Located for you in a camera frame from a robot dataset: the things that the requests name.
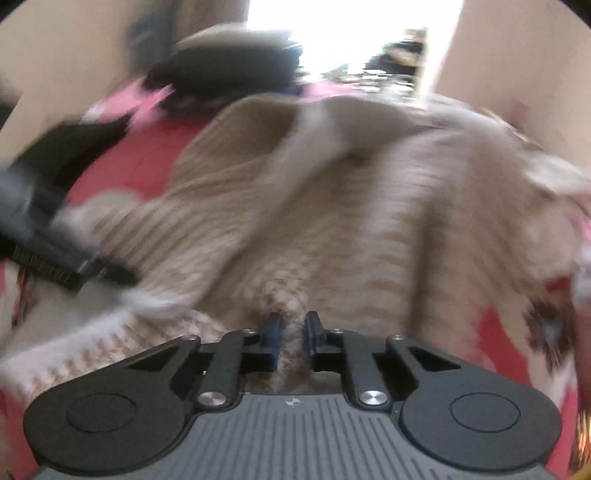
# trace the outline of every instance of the logo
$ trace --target logo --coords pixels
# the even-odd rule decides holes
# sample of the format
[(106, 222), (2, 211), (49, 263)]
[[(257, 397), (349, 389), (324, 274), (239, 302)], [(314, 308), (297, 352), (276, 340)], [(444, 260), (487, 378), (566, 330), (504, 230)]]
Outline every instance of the logo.
[(291, 408), (296, 408), (296, 407), (297, 407), (297, 406), (298, 406), (298, 405), (301, 403), (301, 400), (299, 400), (299, 399), (297, 399), (297, 398), (293, 397), (293, 398), (288, 398), (288, 399), (285, 401), (285, 403), (286, 403), (287, 405), (289, 405)]

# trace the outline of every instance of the pile of clothes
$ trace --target pile of clothes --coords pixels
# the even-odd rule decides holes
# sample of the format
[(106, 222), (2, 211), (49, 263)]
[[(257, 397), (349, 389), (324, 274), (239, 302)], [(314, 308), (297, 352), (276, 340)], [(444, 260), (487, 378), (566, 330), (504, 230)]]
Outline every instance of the pile of clothes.
[(299, 95), (295, 83), (301, 46), (285, 30), (249, 30), (222, 24), (177, 44), (177, 51), (155, 65), (143, 87), (172, 85), (162, 107), (169, 112), (217, 113), (254, 93)]

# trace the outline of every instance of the gray ribbed plate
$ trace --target gray ribbed plate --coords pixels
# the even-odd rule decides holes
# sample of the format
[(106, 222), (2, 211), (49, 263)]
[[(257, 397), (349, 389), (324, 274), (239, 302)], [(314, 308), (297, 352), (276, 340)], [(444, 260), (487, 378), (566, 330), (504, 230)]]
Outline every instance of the gray ribbed plate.
[[(36, 480), (75, 477), (43, 468)], [(385, 414), (342, 395), (245, 395), (225, 413), (195, 421), (166, 457), (110, 480), (551, 480), (542, 467), (506, 475), (466, 473), (409, 444)]]

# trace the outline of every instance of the silver bolt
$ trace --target silver bolt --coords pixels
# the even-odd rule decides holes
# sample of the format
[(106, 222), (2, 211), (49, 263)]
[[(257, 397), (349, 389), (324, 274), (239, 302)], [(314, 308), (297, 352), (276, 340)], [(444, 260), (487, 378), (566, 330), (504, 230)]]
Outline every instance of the silver bolt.
[(228, 400), (222, 392), (203, 392), (197, 397), (197, 401), (206, 407), (219, 407)]
[(388, 401), (388, 396), (380, 390), (366, 390), (359, 396), (359, 401), (366, 405), (383, 405)]

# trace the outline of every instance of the beige wall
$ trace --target beige wall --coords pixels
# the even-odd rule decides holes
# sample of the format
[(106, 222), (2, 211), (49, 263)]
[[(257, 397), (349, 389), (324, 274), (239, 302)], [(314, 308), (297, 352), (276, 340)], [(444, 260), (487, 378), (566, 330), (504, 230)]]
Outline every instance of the beige wall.
[(558, 0), (466, 0), (435, 91), (591, 173), (591, 30)]
[(128, 78), (125, 33), (145, 0), (28, 0), (0, 24), (0, 74), (23, 93), (0, 132), (14, 157)]

